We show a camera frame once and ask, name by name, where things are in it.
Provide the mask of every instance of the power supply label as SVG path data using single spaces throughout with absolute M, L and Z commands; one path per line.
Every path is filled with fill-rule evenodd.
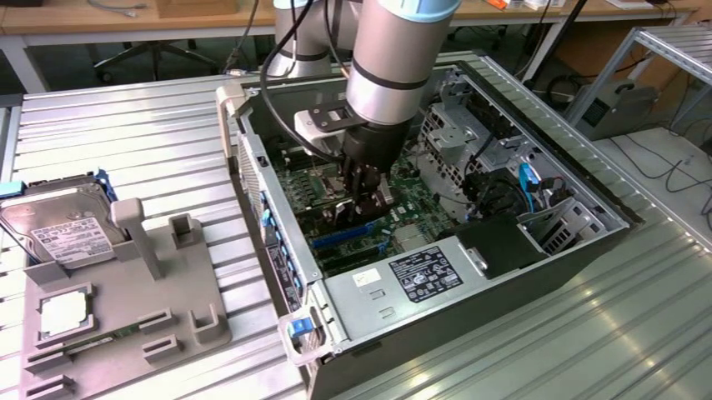
M 94 217 L 54 227 L 42 227 L 30 232 L 47 253 L 62 264 L 112 251 L 110 239 Z
M 438 246 L 389 263 L 413 303 L 462 285 L 462 279 Z

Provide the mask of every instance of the metal slotted work surface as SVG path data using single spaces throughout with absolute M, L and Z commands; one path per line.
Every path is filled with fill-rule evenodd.
M 277 336 L 277 312 L 230 182 L 218 133 L 219 77 L 47 93 L 10 115 L 3 179 L 32 182 L 98 167 L 119 198 L 142 198 L 144 226 L 190 212 L 203 223 L 233 342 L 194 362 L 104 398 L 305 398 Z M 16 390 L 23 331 L 23 253 L 8 239 L 0 257 L 0 399 Z
M 636 41 L 712 85 L 712 26 L 640 28 Z
M 581 135 L 565 128 L 564 121 L 501 68 L 486 58 L 476 60 L 473 66 L 647 224 L 563 289 L 339 398 L 710 398 L 710 256 L 661 207 L 639 193 L 641 189 L 629 185 L 635 184 L 629 178 L 623 180 L 624 172 L 608 167 L 609 160 L 601 153 L 583 147 Z M 198 121 L 213 118 L 209 124 L 217 123 L 215 103 L 209 95 L 198 98 L 202 102 L 185 96 L 211 93 L 219 82 L 218 78 L 203 78 L 48 94 L 30 97 L 26 103 L 23 123 L 30 121 L 26 118 L 34 122 L 20 131 L 18 148 L 26 148 L 26 152 L 16 156 L 18 162 L 23 165 L 23 156 L 36 152 L 64 151 L 54 152 L 63 160 L 58 162 L 35 155 L 34 163 L 16 167 L 18 178 L 80 173 L 79 169 L 95 167 L 96 159 L 102 159 L 103 165 L 111 165 L 119 195 L 154 202 L 148 225 L 163 223 L 169 214 L 185 209 L 198 210 L 194 214 L 209 225 L 206 234 L 235 341 L 221 352 L 124 387 L 107 398 L 147 398 L 147 393 L 158 390 L 160 395 L 154 398 L 306 397 L 297 370 L 283 356 L 277 315 L 257 260 L 238 250 L 245 248 L 241 241 L 246 237 L 234 195 L 221 189 L 225 175 L 221 177 L 218 171 L 227 172 L 219 142 L 215 135 L 201 133 L 206 125 Z M 163 90 L 171 90 L 170 96 L 162 94 Z M 182 96 L 182 101 L 190 103 L 173 102 L 173 96 Z M 103 116 L 83 112 L 84 105 Z M 123 114 L 112 117 L 111 107 L 115 112 L 120 107 Z M 177 135 L 183 140 L 160 140 L 183 131 L 190 132 Z M 143 144 L 126 150 L 132 139 L 143 140 Z M 96 146 L 99 143 L 112 144 L 114 150 L 98 155 L 108 147 Z M 79 146 L 83 150 L 75 149 L 67 156 L 66 151 Z M 131 157 L 119 157 L 119 153 Z M 76 170 L 64 169 L 75 164 Z M 22 330 L 18 304 L 23 301 L 24 280 L 16 270 L 20 258 L 16 249 L 6 248 L 0 259 L 7 272 L 0 277 L 0 400 L 16 398 Z
M 647 222 L 560 290 L 338 398 L 712 398 L 708 252 L 510 75 L 473 65 Z

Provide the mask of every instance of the blue ram slot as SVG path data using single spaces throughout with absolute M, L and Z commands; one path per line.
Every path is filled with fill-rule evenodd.
M 374 223 L 369 222 L 362 227 L 354 227 L 346 231 L 341 231 L 330 234 L 329 236 L 319 237 L 311 241 L 313 248 L 325 248 L 333 246 L 341 242 L 348 241 L 349 239 L 358 238 L 360 236 L 368 235 L 374 230 Z

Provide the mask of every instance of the motherboard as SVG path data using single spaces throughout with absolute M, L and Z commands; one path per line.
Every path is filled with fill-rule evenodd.
M 392 257 L 436 241 L 456 225 L 442 209 L 437 195 L 428 189 L 417 168 L 402 157 L 389 180 L 394 202 L 373 221 L 346 228 L 323 219 L 323 212 L 349 201 L 343 179 L 334 164 L 294 169 L 275 166 L 299 228 L 326 276 L 335 276 L 378 259 Z

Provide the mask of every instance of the hard drive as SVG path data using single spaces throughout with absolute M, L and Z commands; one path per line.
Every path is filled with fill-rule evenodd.
M 107 185 L 91 174 L 32 183 L 0 202 L 0 224 L 35 263 L 68 269 L 111 259 L 127 240 L 110 219 Z

